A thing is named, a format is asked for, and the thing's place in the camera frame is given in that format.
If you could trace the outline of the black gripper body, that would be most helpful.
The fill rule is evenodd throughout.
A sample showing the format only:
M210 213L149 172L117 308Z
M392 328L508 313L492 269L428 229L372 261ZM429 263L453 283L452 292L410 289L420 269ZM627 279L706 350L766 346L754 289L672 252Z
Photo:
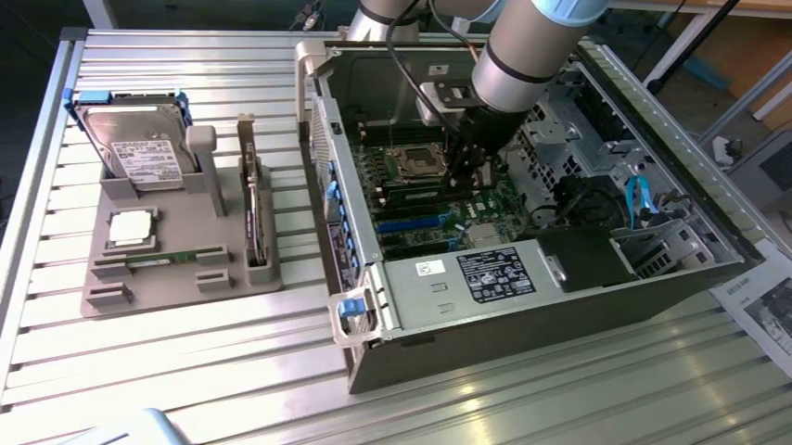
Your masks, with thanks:
M445 190L467 192L475 185L475 173L513 141L529 112L507 113L489 106L468 108L459 128L445 143Z

